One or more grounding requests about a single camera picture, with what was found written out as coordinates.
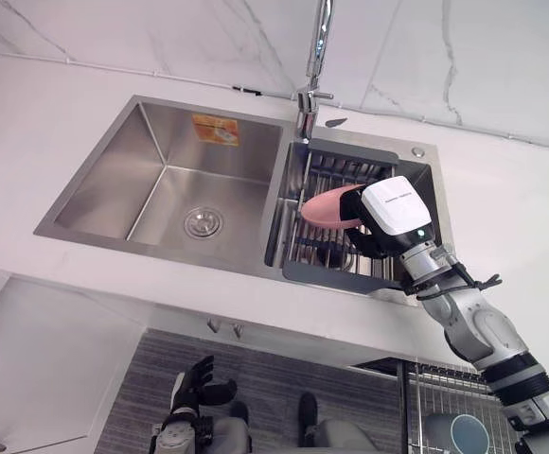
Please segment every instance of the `orange sticker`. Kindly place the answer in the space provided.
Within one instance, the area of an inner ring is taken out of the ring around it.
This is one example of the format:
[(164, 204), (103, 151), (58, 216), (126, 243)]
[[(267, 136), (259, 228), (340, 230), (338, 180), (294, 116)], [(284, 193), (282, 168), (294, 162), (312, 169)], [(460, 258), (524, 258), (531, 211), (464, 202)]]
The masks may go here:
[(199, 140), (212, 144), (239, 146), (239, 127), (237, 120), (194, 113), (192, 122)]

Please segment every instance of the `double sink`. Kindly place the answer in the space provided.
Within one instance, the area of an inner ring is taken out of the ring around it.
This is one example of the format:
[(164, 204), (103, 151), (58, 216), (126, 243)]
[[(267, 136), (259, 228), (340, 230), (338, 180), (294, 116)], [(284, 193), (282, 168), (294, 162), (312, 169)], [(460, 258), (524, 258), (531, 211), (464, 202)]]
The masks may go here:
[(402, 174), (429, 206), (437, 241), (451, 241), (435, 147), (329, 129), (305, 145), (294, 126), (134, 96), (35, 234), (368, 293), (394, 288), (401, 268), (359, 256), (298, 208), (333, 187)]

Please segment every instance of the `white marble backsplash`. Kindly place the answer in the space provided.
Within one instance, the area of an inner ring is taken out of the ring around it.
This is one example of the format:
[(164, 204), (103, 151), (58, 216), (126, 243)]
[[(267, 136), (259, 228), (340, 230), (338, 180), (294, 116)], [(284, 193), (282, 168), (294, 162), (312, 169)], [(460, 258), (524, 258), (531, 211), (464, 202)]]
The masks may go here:
[[(0, 51), (291, 93), (316, 0), (0, 0)], [(344, 106), (549, 141), (549, 0), (337, 0)]]

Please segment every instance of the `faucet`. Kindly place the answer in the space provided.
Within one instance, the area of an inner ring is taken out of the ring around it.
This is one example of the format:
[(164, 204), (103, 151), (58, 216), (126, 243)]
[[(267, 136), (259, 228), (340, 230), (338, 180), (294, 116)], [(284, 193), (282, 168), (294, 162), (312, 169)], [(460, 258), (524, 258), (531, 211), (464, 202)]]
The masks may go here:
[(308, 143), (312, 138), (312, 129), (316, 122), (316, 115), (319, 113), (318, 99), (333, 99), (333, 95), (319, 92), (319, 76), (323, 70), (332, 16), (333, 0), (319, 0), (312, 31), (309, 62), (306, 68), (309, 83), (296, 92), (299, 112), (295, 131), (297, 137), (305, 143)]

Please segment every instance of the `sink drain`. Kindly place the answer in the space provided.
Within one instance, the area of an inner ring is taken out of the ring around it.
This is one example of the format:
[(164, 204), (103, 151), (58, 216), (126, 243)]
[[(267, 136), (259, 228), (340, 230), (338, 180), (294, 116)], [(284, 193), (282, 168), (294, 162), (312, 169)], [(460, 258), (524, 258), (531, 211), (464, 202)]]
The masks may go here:
[(213, 208), (200, 206), (188, 212), (184, 230), (192, 238), (207, 239), (216, 235), (223, 226), (223, 218)]

